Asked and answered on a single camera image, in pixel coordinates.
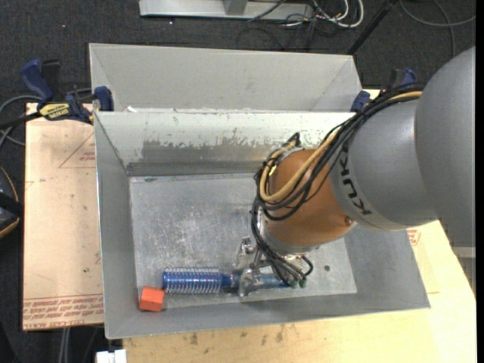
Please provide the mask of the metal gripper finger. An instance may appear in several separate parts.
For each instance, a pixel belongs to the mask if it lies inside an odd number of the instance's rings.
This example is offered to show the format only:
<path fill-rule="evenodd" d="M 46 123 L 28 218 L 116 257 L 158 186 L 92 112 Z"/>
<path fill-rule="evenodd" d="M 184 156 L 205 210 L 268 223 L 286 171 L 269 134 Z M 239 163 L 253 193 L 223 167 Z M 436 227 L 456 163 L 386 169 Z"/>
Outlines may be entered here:
<path fill-rule="evenodd" d="M 234 269 L 257 268 L 259 265 L 259 248 L 250 237 L 243 237 L 234 262 Z"/>
<path fill-rule="evenodd" d="M 262 273 L 259 268 L 245 268 L 238 280 L 237 294 L 239 297 L 249 296 L 252 292 L 261 289 L 264 285 Z"/>

